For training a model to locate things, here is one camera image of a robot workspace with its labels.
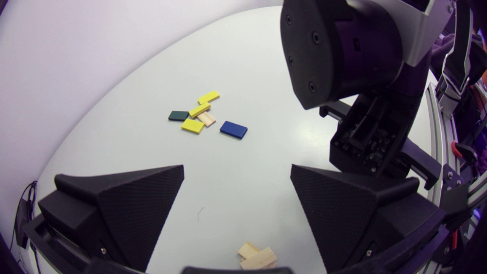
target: dark green block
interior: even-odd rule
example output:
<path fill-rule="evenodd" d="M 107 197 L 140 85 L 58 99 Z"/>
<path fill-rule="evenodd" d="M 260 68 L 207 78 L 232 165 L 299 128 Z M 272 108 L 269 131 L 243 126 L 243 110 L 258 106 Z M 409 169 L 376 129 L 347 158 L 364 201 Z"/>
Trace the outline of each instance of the dark green block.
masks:
<path fill-rule="evenodd" d="M 184 121 L 188 117 L 189 112 L 187 111 L 175 111 L 173 110 L 169 115 L 169 120 L 171 121 Z"/>

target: cable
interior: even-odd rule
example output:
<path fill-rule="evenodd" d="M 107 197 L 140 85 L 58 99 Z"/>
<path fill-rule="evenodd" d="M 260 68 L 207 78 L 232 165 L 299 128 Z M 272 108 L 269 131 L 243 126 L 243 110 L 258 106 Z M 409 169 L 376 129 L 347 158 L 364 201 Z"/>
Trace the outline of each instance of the cable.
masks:
<path fill-rule="evenodd" d="M 30 187 L 36 187 L 37 185 L 37 181 L 33 181 L 32 183 L 30 183 L 29 185 L 27 185 L 24 189 L 24 191 L 22 192 L 22 195 L 20 196 L 20 199 L 19 199 L 19 203 L 17 204 L 17 209 L 15 210 L 15 219 L 14 219 L 14 224 L 16 222 L 16 219 L 17 219 L 17 211 L 19 211 L 19 206 L 20 206 L 20 201 L 22 200 L 22 197 L 24 197 L 24 194 L 25 192 L 27 191 L 27 189 Z M 14 225 L 14 229 L 12 230 L 12 239 L 10 240 L 10 248 L 8 249 L 10 252 L 12 251 L 12 245 L 14 244 L 14 233 L 15 233 L 15 225 Z"/>
<path fill-rule="evenodd" d="M 34 258 L 36 259 L 37 273 L 41 274 L 39 268 L 39 262 L 37 261 L 37 249 L 34 246 L 32 246 L 32 251 L 34 251 Z"/>

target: rectangular block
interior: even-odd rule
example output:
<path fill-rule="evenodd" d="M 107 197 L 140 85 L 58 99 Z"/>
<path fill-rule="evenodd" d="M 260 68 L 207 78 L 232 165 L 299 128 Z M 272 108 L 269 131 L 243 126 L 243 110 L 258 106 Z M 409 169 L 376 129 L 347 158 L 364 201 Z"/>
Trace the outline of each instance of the rectangular block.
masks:
<path fill-rule="evenodd" d="M 198 107 L 194 108 L 193 110 L 191 110 L 189 112 L 189 116 L 191 116 L 191 118 L 195 118 L 196 116 L 210 109 L 210 107 L 211 107 L 210 104 L 208 102 L 205 102 L 199 105 Z"/>
<path fill-rule="evenodd" d="M 213 118 L 213 116 L 211 116 L 210 113 L 208 113 L 208 111 L 205 111 L 196 117 L 198 117 L 198 119 L 201 122 L 205 123 L 207 127 L 211 126 L 216 122 L 215 118 Z"/>
<path fill-rule="evenodd" d="M 174 110 L 169 115 L 168 120 L 170 120 L 170 121 L 184 121 L 184 120 L 186 120 L 188 115 L 189 115 L 189 112 L 187 112 L 187 111 L 175 111 Z"/>
<path fill-rule="evenodd" d="M 181 128 L 199 134 L 203 130 L 204 126 L 204 123 L 188 118 L 184 121 L 183 125 L 181 125 Z"/>
<path fill-rule="evenodd" d="M 216 92 L 216 90 L 206 94 L 206 95 L 203 95 L 201 96 L 199 99 L 198 99 L 198 103 L 203 104 L 204 102 L 211 102 L 215 99 L 218 99 L 220 98 L 220 95 L 218 94 L 218 92 Z"/>
<path fill-rule="evenodd" d="M 225 121 L 220 128 L 220 131 L 238 139 L 242 139 L 247 132 L 247 128 L 229 121 Z"/>
<path fill-rule="evenodd" d="M 257 255 L 257 253 L 259 253 L 260 251 L 261 250 L 255 245 L 251 244 L 250 242 L 246 242 L 237 252 L 245 259 L 249 259 Z"/>
<path fill-rule="evenodd" d="M 262 269 L 275 260 L 277 260 L 277 257 L 274 255 L 274 252 L 272 252 L 270 248 L 265 248 L 261 252 L 257 253 L 257 255 L 240 262 L 240 266 L 245 270 Z"/>
<path fill-rule="evenodd" d="M 270 264 L 268 264 L 267 266 L 265 266 L 264 268 L 262 269 L 270 269 L 270 268 L 275 268 L 277 266 L 277 263 L 276 262 L 272 262 Z"/>

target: red clip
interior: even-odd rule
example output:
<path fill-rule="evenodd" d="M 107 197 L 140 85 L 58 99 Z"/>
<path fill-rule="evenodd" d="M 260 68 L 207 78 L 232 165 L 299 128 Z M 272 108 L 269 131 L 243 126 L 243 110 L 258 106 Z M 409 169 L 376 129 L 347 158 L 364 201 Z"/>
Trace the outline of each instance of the red clip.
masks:
<path fill-rule="evenodd" d="M 451 235 L 451 249 L 455 250 L 457 245 L 458 229 Z"/>
<path fill-rule="evenodd" d="M 455 156 L 457 156 L 457 158 L 461 158 L 462 157 L 462 154 L 458 151 L 458 149 L 456 149 L 455 144 L 456 144 L 455 141 L 451 142 L 451 151 L 453 152 L 453 154 Z"/>

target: white table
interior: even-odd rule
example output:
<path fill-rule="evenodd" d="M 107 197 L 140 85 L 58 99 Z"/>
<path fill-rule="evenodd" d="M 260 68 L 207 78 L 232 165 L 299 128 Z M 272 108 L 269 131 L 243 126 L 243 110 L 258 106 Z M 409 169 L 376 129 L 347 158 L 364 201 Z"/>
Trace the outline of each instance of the white table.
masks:
<path fill-rule="evenodd" d="M 280 11 L 262 8 L 220 20 L 134 71 L 64 140 L 39 179 L 38 197 L 55 189 L 59 173 L 94 176 L 184 164 L 185 180 L 147 272 L 239 269 L 237 250 L 251 241 L 271 247 L 278 266 L 325 273 L 289 176 L 292 163 L 337 170 L 328 161 L 337 121 L 321 118 L 318 109 L 304 111 L 294 96 Z M 190 110 L 212 90 L 221 95 L 211 103 L 216 124 L 196 135 L 167 120 L 172 110 Z M 410 137 L 429 152 L 427 111 L 422 104 Z M 245 137 L 220 133 L 225 120 L 248 127 Z M 40 260 L 43 274 L 54 272 Z"/>

